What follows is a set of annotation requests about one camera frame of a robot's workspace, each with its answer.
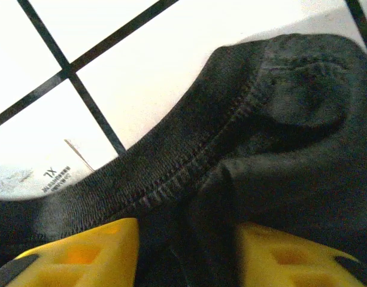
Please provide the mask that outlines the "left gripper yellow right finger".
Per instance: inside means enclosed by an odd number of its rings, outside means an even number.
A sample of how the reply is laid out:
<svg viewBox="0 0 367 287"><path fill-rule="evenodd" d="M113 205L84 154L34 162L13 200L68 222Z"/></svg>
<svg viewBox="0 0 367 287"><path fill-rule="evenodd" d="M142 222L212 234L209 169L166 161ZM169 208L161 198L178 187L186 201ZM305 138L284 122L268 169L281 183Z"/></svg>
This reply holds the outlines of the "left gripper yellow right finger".
<svg viewBox="0 0 367 287"><path fill-rule="evenodd" d="M237 228L240 286L365 286L338 258L342 251L253 223Z"/></svg>

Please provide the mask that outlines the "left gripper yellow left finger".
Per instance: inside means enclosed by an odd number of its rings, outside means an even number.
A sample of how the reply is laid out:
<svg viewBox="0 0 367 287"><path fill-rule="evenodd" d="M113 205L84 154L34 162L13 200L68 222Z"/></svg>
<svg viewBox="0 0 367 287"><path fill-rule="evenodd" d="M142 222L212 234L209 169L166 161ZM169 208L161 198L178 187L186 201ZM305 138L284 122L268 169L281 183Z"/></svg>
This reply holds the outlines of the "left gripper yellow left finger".
<svg viewBox="0 0 367 287"><path fill-rule="evenodd" d="M125 218L25 251L18 259L37 259L9 286L133 286L138 233Z"/></svg>

